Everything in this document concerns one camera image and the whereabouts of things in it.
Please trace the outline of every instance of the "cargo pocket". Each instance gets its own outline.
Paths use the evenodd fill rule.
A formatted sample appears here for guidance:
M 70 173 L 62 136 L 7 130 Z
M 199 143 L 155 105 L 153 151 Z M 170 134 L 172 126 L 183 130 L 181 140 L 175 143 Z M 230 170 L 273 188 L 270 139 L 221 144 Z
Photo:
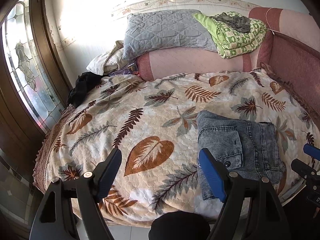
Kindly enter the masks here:
M 235 126 L 204 128 L 198 136 L 198 149 L 208 148 L 228 170 L 243 166 L 242 145 Z

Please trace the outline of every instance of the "green fabric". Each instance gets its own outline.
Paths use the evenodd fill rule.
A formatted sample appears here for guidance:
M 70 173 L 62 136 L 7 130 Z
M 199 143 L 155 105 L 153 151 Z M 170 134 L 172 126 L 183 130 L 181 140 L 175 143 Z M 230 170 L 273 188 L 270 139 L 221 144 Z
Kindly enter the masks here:
M 242 16 L 236 12 L 227 12 L 229 16 Z M 193 14 L 211 34 L 222 58 L 232 58 L 254 51 L 260 46 L 267 33 L 266 25 L 256 19 L 250 19 L 250 32 L 239 33 L 224 22 L 216 21 L 202 13 Z

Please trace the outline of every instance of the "brown ruffled edge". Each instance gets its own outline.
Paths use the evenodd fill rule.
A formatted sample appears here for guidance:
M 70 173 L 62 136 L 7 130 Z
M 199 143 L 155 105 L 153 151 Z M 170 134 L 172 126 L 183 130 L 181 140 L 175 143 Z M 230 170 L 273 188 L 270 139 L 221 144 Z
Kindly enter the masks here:
M 282 81 L 282 79 L 273 72 L 270 65 L 261 62 L 261 68 L 263 68 L 271 79 L 278 82 L 279 85 L 282 86 L 303 107 L 303 109 L 309 114 L 315 125 L 320 130 L 319 113 L 314 110 L 313 107 L 308 104 L 308 102 L 301 98 L 298 93 L 295 92 L 293 85 L 290 82 Z
M 50 153 L 50 148 L 52 144 L 54 143 L 56 137 L 60 133 L 61 129 L 63 128 L 66 121 L 69 119 L 69 117 L 73 114 L 75 111 L 75 108 L 73 105 L 70 105 L 67 107 L 66 110 L 63 111 L 60 120 L 52 127 L 52 129 L 47 132 L 45 135 L 45 139 L 42 142 L 42 147 L 38 151 L 37 157 L 36 157 L 36 165 L 33 169 L 33 185 L 36 186 L 42 193 L 45 192 L 44 189 L 44 171 L 46 166 L 46 161 L 48 158 L 48 155 Z

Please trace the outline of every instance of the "leaded glass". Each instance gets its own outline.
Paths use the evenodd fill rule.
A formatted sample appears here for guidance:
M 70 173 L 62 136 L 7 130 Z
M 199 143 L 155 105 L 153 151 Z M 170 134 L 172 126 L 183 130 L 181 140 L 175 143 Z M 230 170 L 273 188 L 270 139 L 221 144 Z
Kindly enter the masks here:
M 13 84 L 39 127 L 47 132 L 64 110 L 41 65 L 33 40 L 29 0 L 19 0 L 2 25 L 5 59 Z

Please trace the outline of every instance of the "silver screw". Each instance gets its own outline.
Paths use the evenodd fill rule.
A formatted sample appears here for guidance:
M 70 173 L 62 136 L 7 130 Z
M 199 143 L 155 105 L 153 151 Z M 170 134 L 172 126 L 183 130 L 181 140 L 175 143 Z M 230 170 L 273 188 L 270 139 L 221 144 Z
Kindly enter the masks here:
M 238 177 L 238 173 L 236 173 L 235 171 L 230 171 L 229 176 L 232 178 L 236 178 L 236 177 Z
M 58 177 L 53 177 L 52 179 L 51 179 L 51 182 L 53 182 L 53 183 L 57 183 L 59 181 L 59 178 Z
M 261 180 L 264 183 L 268 183 L 269 182 L 269 179 L 267 177 L 262 177 Z
M 90 177 L 92 176 L 92 172 L 91 172 L 91 171 L 87 171 L 87 172 L 85 172 L 85 173 L 83 174 L 83 176 L 84 176 L 85 178 L 90 178 Z

